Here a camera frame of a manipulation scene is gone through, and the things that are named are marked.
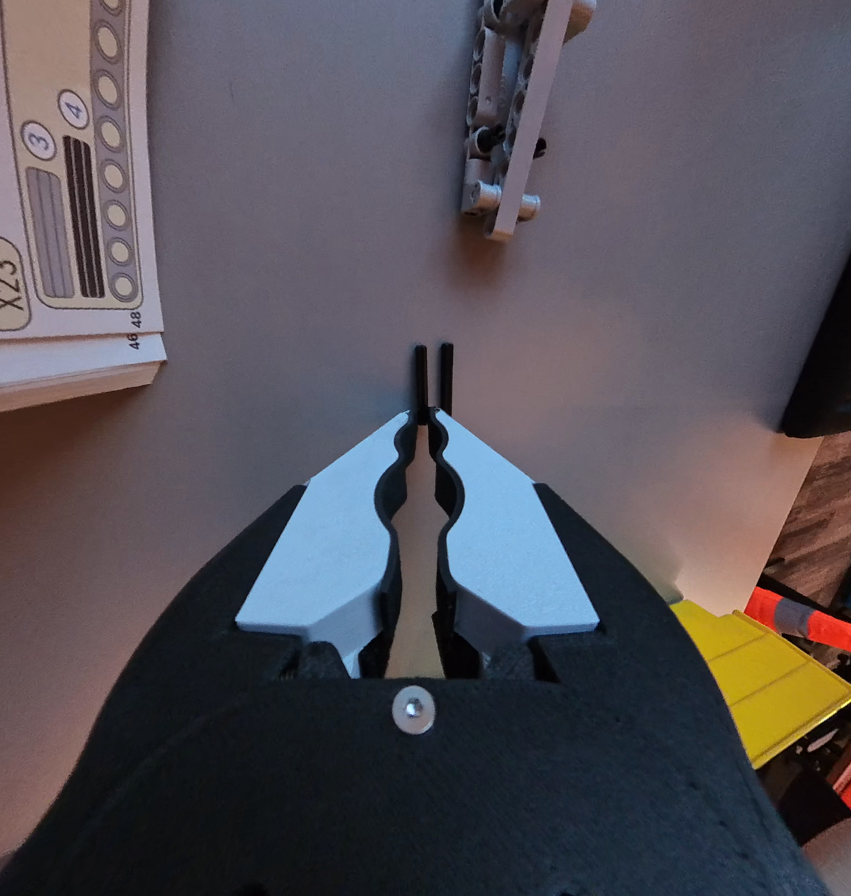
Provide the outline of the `orange striped cone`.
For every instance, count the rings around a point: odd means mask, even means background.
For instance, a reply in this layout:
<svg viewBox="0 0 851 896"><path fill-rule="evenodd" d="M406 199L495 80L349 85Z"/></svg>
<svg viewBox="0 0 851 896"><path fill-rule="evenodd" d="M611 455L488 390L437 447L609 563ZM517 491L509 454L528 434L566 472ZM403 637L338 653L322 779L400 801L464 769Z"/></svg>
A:
<svg viewBox="0 0 851 896"><path fill-rule="evenodd" d="M851 653L851 623L770 589L755 587L744 612L781 635Z"/></svg>

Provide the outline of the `grey desk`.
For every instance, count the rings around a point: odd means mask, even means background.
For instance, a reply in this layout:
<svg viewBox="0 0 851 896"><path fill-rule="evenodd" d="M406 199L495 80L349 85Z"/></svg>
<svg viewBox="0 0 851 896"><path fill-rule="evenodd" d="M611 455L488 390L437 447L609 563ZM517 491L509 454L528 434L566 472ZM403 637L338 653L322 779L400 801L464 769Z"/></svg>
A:
<svg viewBox="0 0 851 896"><path fill-rule="evenodd" d="M461 218L472 2L153 2L167 364L0 415L0 862L167 603L410 404L665 597L742 609L817 449L776 433L851 250L851 2L599 2L505 244Z"/></svg>

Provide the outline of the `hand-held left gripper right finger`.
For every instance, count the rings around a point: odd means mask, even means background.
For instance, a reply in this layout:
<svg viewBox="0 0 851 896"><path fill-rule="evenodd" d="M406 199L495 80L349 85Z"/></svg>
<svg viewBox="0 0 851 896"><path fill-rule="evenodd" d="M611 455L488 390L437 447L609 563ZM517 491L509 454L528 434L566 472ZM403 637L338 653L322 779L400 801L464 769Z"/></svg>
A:
<svg viewBox="0 0 851 896"><path fill-rule="evenodd" d="M463 639L590 633L599 616L537 483L442 409L431 410L436 498L449 520L439 570Z"/></svg>

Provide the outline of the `grey building block assembly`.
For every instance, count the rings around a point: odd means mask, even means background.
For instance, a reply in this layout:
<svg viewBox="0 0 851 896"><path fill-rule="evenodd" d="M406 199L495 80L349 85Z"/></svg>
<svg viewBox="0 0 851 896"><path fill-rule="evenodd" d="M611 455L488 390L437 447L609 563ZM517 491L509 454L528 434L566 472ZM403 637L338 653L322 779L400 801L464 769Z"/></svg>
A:
<svg viewBox="0 0 851 896"><path fill-rule="evenodd" d="M595 1L486 1L476 15L460 214L482 218L487 239L508 242L536 218L528 192L546 150L544 114L566 43L590 24Z"/></svg>

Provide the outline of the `open instruction booklet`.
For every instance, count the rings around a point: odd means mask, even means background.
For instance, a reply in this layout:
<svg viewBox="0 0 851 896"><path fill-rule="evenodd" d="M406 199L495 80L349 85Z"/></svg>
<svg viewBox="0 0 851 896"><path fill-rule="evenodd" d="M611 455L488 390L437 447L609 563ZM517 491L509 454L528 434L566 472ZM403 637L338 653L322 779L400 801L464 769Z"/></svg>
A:
<svg viewBox="0 0 851 896"><path fill-rule="evenodd" d="M0 413L149 385L166 361L149 12L0 1Z"/></svg>

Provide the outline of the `dark rounded object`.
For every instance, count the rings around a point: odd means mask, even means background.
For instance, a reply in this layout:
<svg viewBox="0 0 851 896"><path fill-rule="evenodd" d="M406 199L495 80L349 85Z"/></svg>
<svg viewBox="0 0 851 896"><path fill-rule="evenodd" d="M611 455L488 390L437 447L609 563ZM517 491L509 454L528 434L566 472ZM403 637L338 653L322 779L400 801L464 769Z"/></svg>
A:
<svg viewBox="0 0 851 896"><path fill-rule="evenodd" d="M799 439L851 432L851 252L778 432Z"/></svg>

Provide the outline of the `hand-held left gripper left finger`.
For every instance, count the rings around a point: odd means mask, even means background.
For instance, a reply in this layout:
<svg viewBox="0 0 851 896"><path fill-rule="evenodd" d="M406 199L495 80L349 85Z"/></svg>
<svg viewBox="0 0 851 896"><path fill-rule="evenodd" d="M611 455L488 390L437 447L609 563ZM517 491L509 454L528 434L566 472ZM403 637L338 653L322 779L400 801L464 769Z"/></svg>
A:
<svg viewBox="0 0 851 896"><path fill-rule="evenodd" d="M235 618L250 633L331 644L352 678L384 676L401 595L393 517L407 500L412 413L313 476Z"/></svg>

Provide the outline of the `yellow plastic bin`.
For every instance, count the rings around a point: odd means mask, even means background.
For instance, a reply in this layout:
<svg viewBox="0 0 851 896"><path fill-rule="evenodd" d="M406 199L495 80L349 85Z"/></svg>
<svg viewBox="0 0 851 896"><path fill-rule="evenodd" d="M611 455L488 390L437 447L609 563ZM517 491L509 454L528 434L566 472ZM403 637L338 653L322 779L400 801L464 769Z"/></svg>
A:
<svg viewBox="0 0 851 896"><path fill-rule="evenodd" d="M711 670L751 766L759 769L851 703L851 685L762 623L670 605Z"/></svg>

